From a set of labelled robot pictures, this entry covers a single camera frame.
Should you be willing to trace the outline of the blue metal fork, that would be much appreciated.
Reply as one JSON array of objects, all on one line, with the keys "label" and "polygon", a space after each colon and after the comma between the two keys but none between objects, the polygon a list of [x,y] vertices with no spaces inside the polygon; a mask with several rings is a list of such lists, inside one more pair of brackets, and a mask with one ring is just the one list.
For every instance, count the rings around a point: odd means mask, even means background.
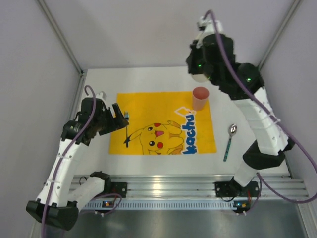
[{"label": "blue metal fork", "polygon": [[[125,118],[127,121],[129,121],[129,113],[128,113],[128,112],[124,112],[124,118]],[[128,127],[126,127],[125,129],[126,129],[125,145],[126,145],[126,148],[128,148],[128,146],[129,146]]]}]

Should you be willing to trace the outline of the pink plastic cup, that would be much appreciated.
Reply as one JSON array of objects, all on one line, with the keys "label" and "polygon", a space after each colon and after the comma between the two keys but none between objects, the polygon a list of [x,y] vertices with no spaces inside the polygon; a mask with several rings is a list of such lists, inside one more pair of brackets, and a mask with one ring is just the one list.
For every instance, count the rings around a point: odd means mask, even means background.
[{"label": "pink plastic cup", "polygon": [[207,103],[210,95],[209,90],[205,87],[196,87],[193,92],[193,109],[195,111],[201,111]]}]

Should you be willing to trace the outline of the yellow Pikachu placemat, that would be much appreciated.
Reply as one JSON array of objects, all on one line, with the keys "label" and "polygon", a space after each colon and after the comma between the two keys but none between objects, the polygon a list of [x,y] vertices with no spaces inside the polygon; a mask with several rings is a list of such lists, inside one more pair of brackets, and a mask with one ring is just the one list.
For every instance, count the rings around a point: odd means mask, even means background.
[{"label": "yellow Pikachu placemat", "polygon": [[190,155],[215,153],[209,104],[193,110],[191,92],[120,93],[116,101],[129,113],[126,129],[113,132],[109,153],[118,155]]}]

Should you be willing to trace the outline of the spoon with teal handle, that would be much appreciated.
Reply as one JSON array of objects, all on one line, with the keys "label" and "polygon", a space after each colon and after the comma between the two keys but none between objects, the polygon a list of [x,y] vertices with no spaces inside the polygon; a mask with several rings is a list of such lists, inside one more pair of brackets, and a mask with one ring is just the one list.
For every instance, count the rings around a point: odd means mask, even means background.
[{"label": "spoon with teal handle", "polygon": [[223,161],[224,162],[227,161],[227,157],[228,157],[230,146],[231,146],[232,137],[236,134],[236,132],[237,132],[237,125],[236,124],[232,124],[228,128],[229,139],[228,139],[228,142],[227,142],[227,145],[226,145],[226,150],[225,150],[224,157],[223,157]]}]

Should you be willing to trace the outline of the cream round plate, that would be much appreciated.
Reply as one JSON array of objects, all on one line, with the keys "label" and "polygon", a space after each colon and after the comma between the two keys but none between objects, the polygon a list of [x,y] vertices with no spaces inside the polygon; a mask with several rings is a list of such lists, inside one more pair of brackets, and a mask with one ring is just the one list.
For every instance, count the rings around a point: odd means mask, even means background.
[{"label": "cream round plate", "polygon": [[203,74],[192,74],[191,76],[198,83],[208,82],[208,79]]}]

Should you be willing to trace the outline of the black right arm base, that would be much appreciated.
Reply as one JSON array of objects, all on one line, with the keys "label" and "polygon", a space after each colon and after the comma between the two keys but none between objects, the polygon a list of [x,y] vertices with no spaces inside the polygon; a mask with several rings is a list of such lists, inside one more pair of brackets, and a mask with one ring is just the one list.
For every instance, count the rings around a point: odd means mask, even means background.
[{"label": "black right arm base", "polygon": [[257,197],[260,191],[260,186],[256,181],[251,181],[245,187],[238,184],[236,181],[218,181],[214,183],[216,197],[232,198],[232,197]]}]

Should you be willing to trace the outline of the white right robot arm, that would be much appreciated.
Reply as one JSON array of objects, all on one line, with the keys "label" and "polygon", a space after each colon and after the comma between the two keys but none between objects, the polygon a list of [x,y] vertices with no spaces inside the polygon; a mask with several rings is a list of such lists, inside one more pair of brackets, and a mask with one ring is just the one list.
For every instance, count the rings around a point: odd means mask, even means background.
[{"label": "white right robot arm", "polygon": [[200,19],[198,29],[200,33],[190,44],[186,58],[188,73],[195,81],[209,81],[227,94],[255,135],[231,180],[232,187],[239,189],[246,187],[259,170],[280,166],[285,151],[294,143],[272,119],[274,113],[259,70],[251,63],[236,62],[234,42],[222,33],[222,24]]}]

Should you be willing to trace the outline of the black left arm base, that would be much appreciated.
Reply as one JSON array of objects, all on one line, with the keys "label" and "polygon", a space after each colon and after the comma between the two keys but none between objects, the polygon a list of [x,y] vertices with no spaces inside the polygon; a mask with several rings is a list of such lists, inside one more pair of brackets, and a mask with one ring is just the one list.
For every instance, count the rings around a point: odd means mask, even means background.
[{"label": "black left arm base", "polygon": [[126,197],[127,194],[127,186],[128,183],[126,182],[111,182],[106,184],[105,190],[99,194],[101,195],[106,195],[106,194],[111,194],[111,193],[117,193],[119,194],[122,198]]}]

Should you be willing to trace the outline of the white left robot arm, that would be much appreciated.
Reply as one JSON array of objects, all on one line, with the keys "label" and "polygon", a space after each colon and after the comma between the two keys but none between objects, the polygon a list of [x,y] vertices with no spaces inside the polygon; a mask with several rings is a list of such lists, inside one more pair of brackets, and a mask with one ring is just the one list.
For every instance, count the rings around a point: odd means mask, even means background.
[{"label": "white left robot arm", "polygon": [[101,171],[91,173],[83,185],[70,191],[84,152],[96,135],[106,135],[128,125],[117,103],[107,108],[101,98],[84,98],[75,119],[63,126],[50,175],[36,200],[28,201],[26,211],[39,223],[71,230],[87,203],[113,191],[110,175]]}]

